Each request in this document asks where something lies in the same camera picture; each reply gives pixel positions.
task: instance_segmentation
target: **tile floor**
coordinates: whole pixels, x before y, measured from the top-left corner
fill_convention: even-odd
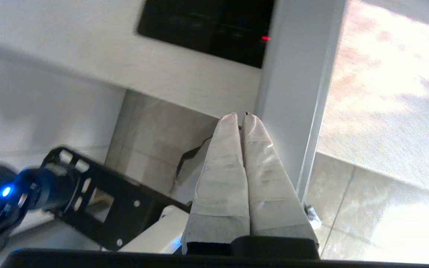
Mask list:
[[[128,91],[106,165],[187,202],[207,145],[186,162],[183,189],[173,194],[176,165],[182,153],[213,133],[216,123]],[[317,153],[308,203],[323,221],[315,231],[323,259],[429,263],[429,192]]]

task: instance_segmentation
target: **sunlit floor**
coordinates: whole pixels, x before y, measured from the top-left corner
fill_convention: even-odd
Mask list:
[[[429,192],[317,154],[308,193],[322,259],[429,263]]]
[[[318,151],[429,190],[429,1],[349,1]]]

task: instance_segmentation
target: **black metal bracket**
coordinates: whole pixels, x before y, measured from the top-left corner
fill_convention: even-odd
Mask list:
[[[162,210],[168,205],[175,205],[188,213],[190,211],[189,205],[136,183],[67,147],[50,151],[41,167],[61,162],[74,168],[84,166],[85,170],[80,170],[80,183],[68,205],[53,213],[61,221],[111,251],[118,251],[158,221]],[[102,190],[114,199],[103,222],[85,210],[95,189]]]

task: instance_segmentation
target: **white wall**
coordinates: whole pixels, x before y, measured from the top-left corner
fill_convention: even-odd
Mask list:
[[[0,161],[40,165],[67,144],[103,163],[124,93],[0,52]]]

